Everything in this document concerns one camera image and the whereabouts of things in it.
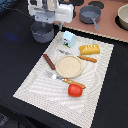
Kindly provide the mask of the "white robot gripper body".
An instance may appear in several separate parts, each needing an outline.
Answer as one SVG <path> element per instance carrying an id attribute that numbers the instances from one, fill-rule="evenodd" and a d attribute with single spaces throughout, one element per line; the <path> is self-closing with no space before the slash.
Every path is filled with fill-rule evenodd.
<path id="1" fill-rule="evenodd" d="M 36 21 L 53 23 L 54 21 L 70 23 L 73 18 L 72 4 L 61 0 L 27 0 L 28 10 Z"/>

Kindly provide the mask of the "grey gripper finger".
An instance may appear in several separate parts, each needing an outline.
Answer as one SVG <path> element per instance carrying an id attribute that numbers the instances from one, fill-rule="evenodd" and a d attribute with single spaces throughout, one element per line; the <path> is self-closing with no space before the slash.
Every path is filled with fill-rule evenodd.
<path id="1" fill-rule="evenodd" d="M 58 27 L 59 27 L 59 30 L 62 30 L 63 24 L 61 22 L 59 22 Z"/>

